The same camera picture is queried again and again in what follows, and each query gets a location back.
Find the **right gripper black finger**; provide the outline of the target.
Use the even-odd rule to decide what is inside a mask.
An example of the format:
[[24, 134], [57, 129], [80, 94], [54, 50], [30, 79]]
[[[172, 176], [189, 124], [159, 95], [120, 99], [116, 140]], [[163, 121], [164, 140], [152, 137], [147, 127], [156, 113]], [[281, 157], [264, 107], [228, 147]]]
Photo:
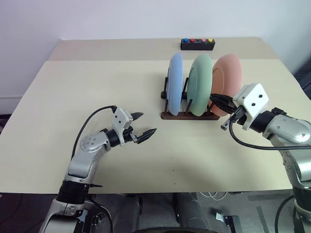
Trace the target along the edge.
[[211, 94], [210, 100], [214, 103], [232, 103], [233, 98], [222, 94]]
[[235, 112], [235, 105], [232, 97], [210, 97], [210, 100], [219, 109], [228, 114]]

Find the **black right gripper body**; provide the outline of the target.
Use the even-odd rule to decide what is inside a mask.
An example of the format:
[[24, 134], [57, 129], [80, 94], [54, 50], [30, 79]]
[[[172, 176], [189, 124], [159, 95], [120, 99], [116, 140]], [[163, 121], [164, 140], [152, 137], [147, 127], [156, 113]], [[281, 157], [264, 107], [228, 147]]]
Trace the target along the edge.
[[240, 118], [242, 118], [246, 113], [245, 108], [242, 105], [238, 107], [235, 105], [235, 112], [230, 114], [230, 117], [221, 125], [222, 130], [226, 130], [230, 123], [237, 122]]

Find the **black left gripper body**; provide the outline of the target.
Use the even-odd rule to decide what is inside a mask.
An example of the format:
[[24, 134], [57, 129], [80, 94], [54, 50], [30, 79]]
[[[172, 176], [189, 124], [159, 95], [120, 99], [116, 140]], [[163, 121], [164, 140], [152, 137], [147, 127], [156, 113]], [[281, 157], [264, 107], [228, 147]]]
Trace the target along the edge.
[[134, 142], [136, 144], [139, 144], [139, 139], [136, 135], [133, 134], [133, 128], [130, 126], [128, 129], [125, 129], [123, 131], [123, 139], [124, 139], [124, 142], [125, 143], [128, 143], [128, 142]]

